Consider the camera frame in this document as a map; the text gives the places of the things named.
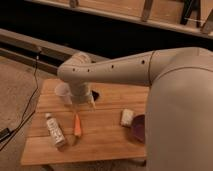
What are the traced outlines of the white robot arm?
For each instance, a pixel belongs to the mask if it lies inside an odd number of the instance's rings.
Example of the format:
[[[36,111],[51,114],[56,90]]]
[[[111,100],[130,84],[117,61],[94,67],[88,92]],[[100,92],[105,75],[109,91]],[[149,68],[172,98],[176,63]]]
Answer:
[[[90,82],[147,86],[147,171],[213,171],[213,51],[172,48],[97,63],[76,53],[57,75],[80,102]]]

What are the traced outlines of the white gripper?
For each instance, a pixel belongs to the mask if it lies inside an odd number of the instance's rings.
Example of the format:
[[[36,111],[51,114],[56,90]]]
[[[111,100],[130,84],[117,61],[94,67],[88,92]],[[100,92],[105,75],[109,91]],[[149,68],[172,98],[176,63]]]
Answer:
[[[82,104],[89,102],[90,108],[96,110],[96,105],[92,96],[92,90],[90,85],[86,82],[77,82],[77,83],[70,83],[70,97],[71,101],[76,104]],[[77,105],[71,104],[71,110],[74,115],[77,114]]]

